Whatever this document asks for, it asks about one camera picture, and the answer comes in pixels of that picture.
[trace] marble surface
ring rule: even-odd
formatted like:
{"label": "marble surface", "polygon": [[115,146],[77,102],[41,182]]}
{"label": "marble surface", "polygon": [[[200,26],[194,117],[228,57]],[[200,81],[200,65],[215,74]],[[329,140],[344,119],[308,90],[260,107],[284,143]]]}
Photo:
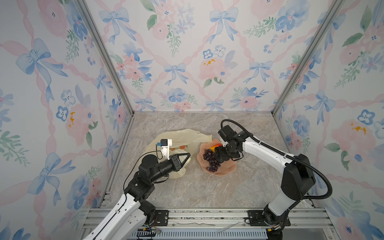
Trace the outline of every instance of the marble surface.
{"label": "marble surface", "polygon": [[[271,114],[267,113],[137,113],[120,161],[107,206],[113,207],[123,193],[123,182],[146,146],[160,133],[191,128],[212,138],[223,119],[232,119],[266,143],[287,152]],[[231,127],[240,129],[230,123]],[[237,169],[223,177],[204,172],[193,153],[186,174],[156,184],[148,201],[157,207],[265,207],[278,193],[282,175],[259,158],[245,153]],[[132,179],[138,166],[127,180]],[[302,201],[297,207],[311,207]]]}

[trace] black cable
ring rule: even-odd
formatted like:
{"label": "black cable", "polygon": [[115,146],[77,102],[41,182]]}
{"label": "black cable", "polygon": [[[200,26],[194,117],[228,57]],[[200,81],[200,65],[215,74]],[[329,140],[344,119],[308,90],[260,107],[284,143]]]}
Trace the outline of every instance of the black cable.
{"label": "black cable", "polygon": [[162,182],[165,182],[166,180],[163,180],[163,181],[158,181],[158,182],[153,182],[153,184],[162,183]]}
{"label": "black cable", "polygon": [[[258,140],[257,138],[255,138],[253,136],[253,134],[251,134],[250,132],[248,132],[245,127],[241,126],[238,122],[235,122],[233,120],[230,120],[230,119],[224,119],[221,121],[220,123],[220,127],[223,128],[223,122],[231,122],[231,123],[234,123],[236,124],[239,128],[241,128],[252,140],[254,140],[255,142],[257,143],[260,143],[260,140]],[[322,174],[319,170],[317,170],[316,168],[312,167],[310,164],[307,164],[306,162],[303,162],[302,160],[298,159],[296,156],[292,157],[290,155],[285,155],[285,152],[282,152],[268,144],[266,144],[265,142],[261,142],[260,143],[262,146],[266,147],[266,148],[269,148],[270,150],[282,155],[282,156],[285,156],[286,158],[292,160],[292,161],[295,161],[301,165],[304,165],[305,167],[311,169],[314,173],[316,173],[321,179],[323,179],[323,181],[325,182],[325,185],[327,186],[327,193],[325,193],[324,195],[321,195],[321,196],[310,196],[310,195],[307,195],[307,196],[304,196],[302,198],[303,199],[326,199],[328,197],[330,197],[332,195],[332,185],[331,183],[329,182],[329,180],[327,179],[327,177]]]}
{"label": "black cable", "polygon": [[[140,160],[140,158],[141,158],[142,156],[148,154],[148,153],[151,153],[151,152],[146,152],[146,153],[144,153],[143,155],[141,155],[141,156],[139,157],[139,159],[136,161],[135,165],[133,165],[133,168],[132,168],[131,172],[128,174],[128,177],[131,175],[131,173],[132,173],[133,170],[135,169],[135,166],[136,166],[137,162]],[[125,190],[124,185],[125,185],[125,182],[127,181],[128,177],[125,179],[125,181],[124,181],[124,183],[123,183],[123,185],[122,185],[122,190],[123,190],[123,192],[124,192],[124,190]],[[124,206],[124,204],[127,202],[127,195],[124,194],[124,196],[125,196],[125,201],[124,201],[124,203],[120,206],[120,208],[118,209],[118,211],[120,211],[120,209],[121,209],[121,208]],[[113,217],[116,215],[116,213],[117,213],[117,212],[115,212],[115,214],[113,214],[113,216],[108,220],[108,222],[103,226],[103,228],[96,234],[96,236],[93,238],[93,240],[96,239],[96,237],[101,233],[101,231],[106,227],[106,225],[113,219]]]}

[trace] mounting plate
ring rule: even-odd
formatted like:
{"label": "mounting plate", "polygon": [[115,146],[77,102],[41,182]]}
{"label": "mounting plate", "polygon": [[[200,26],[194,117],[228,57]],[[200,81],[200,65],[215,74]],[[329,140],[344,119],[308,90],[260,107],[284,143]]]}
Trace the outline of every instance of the mounting plate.
{"label": "mounting plate", "polygon": [[[250,225],[252,227],[254,226],[268,226],[268,224],[266,224],[264,222],[264,218],[263,218],[263,211],[264,210],[248,210],[247,213],[248,213],[248,218],[250,221],[253,221]],[[289,218],[287,219],[287,221],[285,222],[285,226],[290,226],[291,225],[291,222],[289,221]]]}
{"label": "mounting plate", "polygon": [[155,226],[163,227],[168,225],[168,210],[155,210]]}

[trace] vent grille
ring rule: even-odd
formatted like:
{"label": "vent grille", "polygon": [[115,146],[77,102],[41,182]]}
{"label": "vent grille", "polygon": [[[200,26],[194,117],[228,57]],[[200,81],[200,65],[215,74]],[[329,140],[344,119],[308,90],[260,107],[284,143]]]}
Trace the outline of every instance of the vent grille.
{"label": "vent grille", "polygon": [[[149,232],[137,231],[132,233],[129,239],[137,239],[136,236],[143,239]],[[224,232],[217,233],[212,229],[163,229],[161,233],[154,236],[155,239],[268,239],[265,229],[227,229]]]}

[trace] blue bow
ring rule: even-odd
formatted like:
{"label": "blue bow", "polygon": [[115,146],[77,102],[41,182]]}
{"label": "blue bow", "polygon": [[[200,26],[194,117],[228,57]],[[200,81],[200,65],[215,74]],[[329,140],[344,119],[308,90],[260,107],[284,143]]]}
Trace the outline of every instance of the blue bow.
{"label": "blue bow", "polygon": [[[317,20],[318,24],[321,24],[323,22],[326,13],[327,12],[323,12],[322,14],[320,14],[319,19]],[[337,16],[334,22],[332,23],[333,28],[335,30],[339,29],[340,25],[344,22],[344,20],[345,20],[345,14],[342,13],[339,16]],[[324,50],[327,50],[327,46],[329,43],[333,43],[331,30],[332,30],[331,28],[328,30],[327,36],[325,37]]]}
{"label": "blue bow", "polygon": [[108,154],[111,155],[111,166],[113,166],[113,151],[112,151],[112,148],[118,148],[118,142],[116,141],[114,144],[113,143],[113,138],[112,136],[110,135],[108,137],[108,144],[107,144],[107,147],[104,149],[104,157],[107,157]]}
{"label": "blue bow", "polygon": [[269,75],[264,72],[264,69],[266,69],[266,70],[271,69],[272,64],[273,64],[273,61],[268,61],[268,62],[265,62],[265,63],[257,63],[257,62],[256,63],[251,63],[249,65],[249,69],[251,69],[251,70],[256,69],[255,73],[253,74],[253,76],[251,78],[247,78],[246,80],[244,80],[244,82],[248,83],[252,78],[257,77],[257,75],[259,75],[259,72],[260,72],[260,74],[262,76],[262,79],[264,81],[266,81],[265,78],[269,77]]}
{"label": "blue bow", "polygon": [[97,87],[97,89],[100,89],[101,87],[104,91],[104,104],[107,103],[107,97],[106,97],[107,89],[105,89],[105,86],[109,88],[113,88],[111,85],[111,81],[106,82],[104,80],[106,79],[106,77],[107,75],[105,74],[104,69],[100,68],[100,75],[98,78],[95,79],[95,86]]}
{"label": "blue bow", "polygon": [[47,181],[49,184],[56,188],[55,194],[53,196],[54,206],[56,206],[57,200],[61,200],[59,191],[57,190],[60,181],[57,177],[48,176],[48,174],[60,174],[75,169],[75,167],[71,167],[72,160],[70,160],[61,168],[53,170],[60,163],[60,161],[61,159],[56,153],[50,153],[45,160],[45,168],[43,168],[40,175],[32,181],[31,185],[28,188],[28,193],[37,195],[43,190],[44,183],[45,181]]}
{"label": "blue bow", "polygon": [[68,77],[67,74],[62,72],[62,69],[63,69],[62,64],[52,64],[42,60],[43,58],[50,58],[50,57],[51,57],[51,53],[49,52],[43,40],[41,40],[40,38],[36,38],[35,42],[33,43],[33,49],[29,52],[29,54],[24,53],[20,55],[20,57],[18,57],[16,60],[17,66],[24,73],[28,75],[31,75],[33,73],[36,65],[37,69],[43,75],[43,77],[48,83],[47,89],[45,90],[45,98],[47,102],[49,102],[49,99],[54,100],[51,87],[50,87],[52,79],[47,69],[43,67],[40,63],[38,63],[38,61],[40,60],[40,62],[44,66],[48,67],[50,70],[54,71],[55,73]]}
{"label": "blue bow", "polygon": [[235,29],[233,29],[231,26],[229,26],[228,21],[235,22],[238,13],[239,13],[239,10],[237,8],[231,8],[228,12],[227,11],[220,12],[219,10],[211,11],[209,13],[209,19],[211,20],[211,22],[212,23],[217,22],[217,21],[219,21],[219,22],[217,25],[216,34],[213,34],[212,36],[210,36],[207,39],[207,41],[209,41],[209,43],[212,43],[215,36],[219,35],[223,31],[223,19],[227,20],[227,21],[224,21],[225,29],[227,30],[228,36],[233,41],[233,34],[236,34],[237,31]]}
{"label": "blue bow", "polygon": [[139,111],[142,111],[147,106],[150,110],[155,111],[155,107],[149,105],[149,103],[152,103],[152,98],[146,98],[146,99],[139,99],[135,98],[133,100],[135,103],[140,104],[141,103],[141,109]]}
{"label": "blue bow", "polygon": [[115,44],[115,37],[120,34],[120,27],[124,30],[124,32],[131,37],[131,39],[136,41],[136,38],[133,36],[136,32],[132,29],[127,28],[121,21],[129,22],[128,12],[125,8],[119,8],[116,12],[108,12],[106,10],[99,12],[99,15],[103,22],[109,23],[112,21],[113,29],[115,30],[115,35],[112,35],[109,38],[109,42]]}
{"label": "blue bow", "polygon": [[185,64],[184,63],[180,63],[179,65],[165,65],[164,66],[164,71],[169,73],[169,72],[172,72],[172,79],[171,80],[168,80],[165,84],[166,85],[170,85],[170,83],[176,79],[176,73],[177,75],[179,76],[179,78],[185,83],[187,84],[186,80],[188,79],[187,77],[183,76],[180,72],[185,72]]}
{"label": "blue bow", "polygon": [[325,110],[329,112],[335,107],[336,102],[334,100],[328,99],[325,96],[325,93],[323,90],[317,91],[316,98],[319,99],[320,101],[316,103],[316,105],[314,105],[313,107],[305,106],[305,110],[306,111],[309,109],[317,110],[318,108],[320,108],[319,114],[317,115],[317,125],[319,125],[320,120],[324,122],[324,114],[323,114],[324,106],[325,106]]}
{"label": "blue bow", "polygon": [[215,107],[216,107],[216,109],[217,109],[218,111],[224,111],[223,108],[219,107],[219,106],[222,106],[223,103],[224,103],[224,100],[223,100],[223,99],[218,100],[218,101],[206,101],[206,102],[205,102],[205,104],[206,104],[207,106],[211,106],[211,110],[210,110],[210,111],[213,111],[213,110],[215,109]]}

